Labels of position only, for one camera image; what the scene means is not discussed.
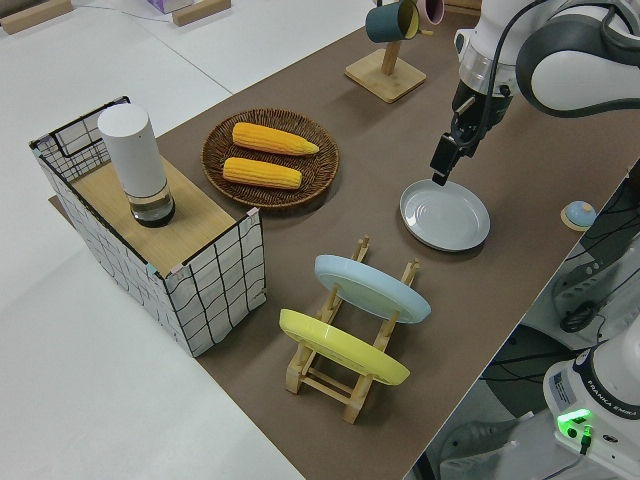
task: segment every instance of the corn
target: corn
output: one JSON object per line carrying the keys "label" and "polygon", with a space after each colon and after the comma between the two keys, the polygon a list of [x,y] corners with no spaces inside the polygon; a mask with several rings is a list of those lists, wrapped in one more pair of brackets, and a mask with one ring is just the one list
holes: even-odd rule
{"label": "corn", "polygon": [[299,135],[255,123],[236,123],[232,136],[234,144],[262,152],[309,155],[319,150],[317,145]]}
{"label": "corn", "polygon": [[287,190],[300,188],[302,183],[299,170],[240,157],[227,158],[222,177],[229,182]]}

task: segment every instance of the green light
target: green light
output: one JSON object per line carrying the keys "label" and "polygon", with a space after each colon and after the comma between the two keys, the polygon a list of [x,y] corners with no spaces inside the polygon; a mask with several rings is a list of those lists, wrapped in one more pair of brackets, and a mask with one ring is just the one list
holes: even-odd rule
{"label": "green light", "polygon": [[[573,412],[564,413],[558,415],[558,429],[565,435],[569,436],[569,428],[573,426],[573,422],[580,419],[585,419],[591,415],[591,410],[586,408],[580,408]],[[585,435],[590,435],[590,427],[585,428]]]}
{"label": "green light", "polygon": [[586,408],[581,408],[574,412],[564,413],[562,415],[558,415],[558,423],[566,423],[576,418],[584,418],[591,415],[591,410],[587,410]]}

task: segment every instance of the wicker tray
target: wicker tray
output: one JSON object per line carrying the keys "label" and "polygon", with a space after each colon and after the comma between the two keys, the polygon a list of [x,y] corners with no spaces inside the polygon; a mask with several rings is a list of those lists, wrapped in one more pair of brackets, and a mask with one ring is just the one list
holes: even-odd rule
{"label": "wicker tray", "polygon": [[[233,144],[231,132],[237,122],[251,122],[300,135],[318,145],[315,155],[301,157],[258,152]],[[284,165],[302,172],[297,190],[282,190],[231,183],[222,178],[224,161],[229,157]],[[227,118],[209,134],[202,148],[202,167],[209,181],[224,195],[254,207],[286,209],[308,203],[331,185],[338,171],[338,147],[320,125],[287,110],[255,109]]]}

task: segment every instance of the yellow plate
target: yellow plate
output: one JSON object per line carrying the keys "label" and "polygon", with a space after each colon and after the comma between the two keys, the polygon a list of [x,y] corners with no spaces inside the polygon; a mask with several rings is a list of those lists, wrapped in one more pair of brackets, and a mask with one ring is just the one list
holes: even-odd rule
{"label": "yellow plate", "polygon": [[400,385],[409,376],[409,370],[386,353],[302,313],[282,309],[280,328],[296,342],[380,383]]}

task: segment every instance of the blue mug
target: blue mug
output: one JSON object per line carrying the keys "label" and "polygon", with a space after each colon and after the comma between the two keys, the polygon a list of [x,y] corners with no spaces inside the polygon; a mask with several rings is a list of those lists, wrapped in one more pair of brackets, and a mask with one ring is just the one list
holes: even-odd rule
{"label": "blue mug", "polygon": [[372,42],[395,42],[416,36],[420,25],[418,8],[413,0],[400,0],[387,5],[377,0],[376,8],[369,11],[365,30]]}

